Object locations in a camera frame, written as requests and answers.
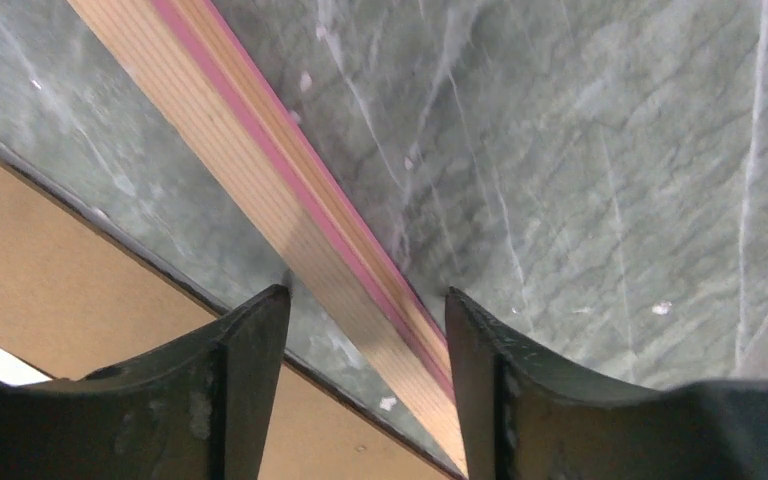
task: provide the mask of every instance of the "pink stripe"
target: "pink stripe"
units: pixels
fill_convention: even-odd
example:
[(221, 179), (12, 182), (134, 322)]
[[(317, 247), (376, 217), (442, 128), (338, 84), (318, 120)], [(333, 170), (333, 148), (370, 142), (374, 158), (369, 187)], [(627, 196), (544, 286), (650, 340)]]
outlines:
[[(375, 240), (374, 236), (372, 235), (372, 232), (369, 231), (369, 228), (367, 227), (366, 223), (363, 222), (360, 215), (358, 215), (357, 211), (351, 206), (351, 203), (349, 203), (343, 191), (339, 188), (336, 181), (334, 181), (333, 177), (325, 168), (324, 164), (322, 163), (322, 160), (319, 158), (319, 156), (316, 155), (316, 153), (313, 151), (313, 148), (304, 139), (304, 136), (301, 130), (295, 125), (295, 122), (292, 121), (291, 117), (289, 116), (289, 113), (286, 111), (286, 109), (284, 109), (283, 105), (278, 100), (277, 96), (269, 87), (269, 84), (266, 82), (263, 76), (260, 75), (259, 70), (257, 70), (256, 66), (254, 65), (254, 62), (252, 62), (251, 58), (246, 54), (242, 45), (239, 44), (239, 41), (237, 41), (236, 36), (234, 36), (234, 34), (231, 32), (230, 28), (222, 19), (222, 17), (219, 15), (219, 12), (215, 9), (213, 4), (210, 3), (209, 0), (204, 0), (204, 1), (207, 4), (207, 7), (210, 9), (211, 13), (213, 14), (216, 20), (216, 23), (220, 25), (220, 27), (223, 29), (223, 33), (226, 36), (228, 36), (228, 38), (231, 39), (232, 42), (234, 42), (234, 46), (236, 47), (242, 60), (246, 62), (246, 65), (248, 66), (248, 68), (250, 68), (253, 72), (257, 72), (258, 79), (261, 82), (263, 89), (269, 92), (269, 94), (271, 95), (272, 101), (275, 102), (276, 105), (280, 107), (281, 111), (283, 111), (287, 123), (289, 125), (292, 125), (295, 128), (294, 133), (300, 136), (301, 139), (303, 139), (303, 144), (305, 145), (305, 148), (307, 149), (311, 158), (315, 160), (317, 168), (319, 168), (320, 171), (325, 175), (325, 178), (328, 179), (330, 186), (334, 189), (334, 191), (338, 192), (338, 194), (340, 195), (340, 200), (348, 207), (353, 220), (356, 221), (358, 225), (361, 226), (361, 228), (363, 228), (364, 234), (367, 235), (367, 238), (371, 240), (372, 244), (375, 246), (376, 253), (381, 255), (383, 259), (386, 259), (386, 265), (388, 266), (388, 268), (391, 270), (392, 273), (395, 273), (396, 278), (399, 279), (401, 285), (405, 289), (405, 292), (410, 292), (411, 300), (415, 302), (415, 304), (417, 305), (417, 308), (419, 308), (420, 312), (423, 313), (423, 315), (425, 316), (425, 320), (429, 322), (429, 325), (432, 326), (438, 338), (440, 338), (445, 342), (445, 338), (443, 337), (443, 334), (440, 331), (440, 329), (437, 327), (436, 323), (430, 320), (430, 315), (428, 315), (428, 312), (425, 310), (424, 307), (422, 307), (422, 304), (419, 302), (419, 299), (417, 299), (416, 296), (413, 294), (413, 291), (407, 285), (407, 282), (398, 272), (395, 265), (393, 265), (392, 261), (390, 261), (389, 257), (386, 255), (381, 245)], [(281, 154), (280, 150), (275, 145), (275, 142), (270, 138), (270, 136), (267, 134), (263, 126), (257, 120), (257, 117), (252, 114), (252, 112), (249, 110), (248, 105), (246, 105), (246, 103), (243, 101), (240, 95), (236, 93), (234, 87), (231, 85), (231, 83), (222, 73), (221, 69), (213, 61), (207, 48), (204, 45), (202, 45), (201, 42), (195, 37), (195, 35), (190, 30), (189, 26), (181, 17), (180, 13), (177, 11), (175, 6), (169, 0), (152, 0), (152, 3), (154, 4), (160, 17), (165, 21), (169, 29), (175, 34), (178, 40), (181, 41), (184, 47), (189, 51), (190, 55), (192, 55), (193, 59), (201, 68), (202, 72), (205, 74), (205, 76), (208, 79), (210, 79), (213, 86), (216, 88), (219, 94), (223, 97), (223, 99), (231, 108), (231, 110), (235, 113), (237, 120), (249, 132), (252, 138), (258, 143), (258, 145), (261, 147), (261, 149), (267, 155), (267, 157), (269, 157), (272, 160), (272, 163), (276, 168), (276, 170), (284, 178), (284, 180), (287, 182), (290, 188), (295, 192), (299, 201), (306, 207), (306, 209), (308, 210), (308, 213), (310, 213), (311, 217), (319, 226), (319, 228), (322, 229), (323, 233), (331, 242), (332, 246), (347, 261), (349, 268), (357, 276), (358, 280), (365, 287), (366, 291), (373, 298), (373, 300), (382, 309), (385, 316), (390, 320), (390, 322), (396, 328), (396, 331), (399, 333), (399, 335), (402, 337), (402, 339), (405, 341), (405, 343), (408, 345), (411, 351), (413, 351), (414, 354), (417, 355), (417, 357), (420, 359), (422, 364), (425, 366), (428, 372), (432, 375), (432, 377), (434, 377), (438, 385), (440, 385), (440, 387), (449, 396), (449, 398), (454, 400), (454, 390), (452, 388), (452, 383), (451, 381), (449, 381), (448, 376), (444, 373), (441, 366), (434, 361), (434, 357), (423, 347), (423, 345), (418, 341), (414, 333), (410, 330), (410, 328), (408, 328), (407, 323), (402, 318), (399, 311), (389, 301), (387, 296), (382, 291), (381, 287), (379, 287), (378, 284), (373, 279), (370, 272), (368, 272), (366, 268), (364, 268), (363, 263), (360, 261), (359, 256), (354, 252), (354, 250), (352, 250), (352, 248), (349, 246), (349, 244), (340, 234), (339, 230), (332, 224), (331, 219), (328, 218), (328, 215), (325, 213), (324, 209), (319, 204), (317, 199), (307, 189), (304, 182), (298, 177), (296, 172), (293, 170), (292, 165), (290, 165), (289, 161), (284, 157), (284, 155)]]

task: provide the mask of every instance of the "brown cardboard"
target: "brown cardboard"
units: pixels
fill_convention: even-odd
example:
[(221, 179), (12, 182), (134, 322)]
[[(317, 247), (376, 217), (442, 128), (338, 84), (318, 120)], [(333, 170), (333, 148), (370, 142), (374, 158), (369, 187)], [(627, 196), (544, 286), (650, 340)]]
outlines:
[[(0, 347), (78, 378), (212, 314), (0, 166)], [(441, 479), (422, 459), (283, 368), (260, 478)]]

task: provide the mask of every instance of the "gray stone surface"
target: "gray stone surface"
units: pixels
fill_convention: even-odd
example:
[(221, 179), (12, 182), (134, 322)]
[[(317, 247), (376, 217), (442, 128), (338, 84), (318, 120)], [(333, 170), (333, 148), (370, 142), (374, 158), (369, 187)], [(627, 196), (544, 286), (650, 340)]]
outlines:
[[(768, 374), (768, 0), (216, 3), (438, 321), (452, 284), (618, 378)], [(65, 0), (0, 0), (0, 139), (229, 304), (280, 278)], [(304, 292), (289, 347), (389, 395)]]

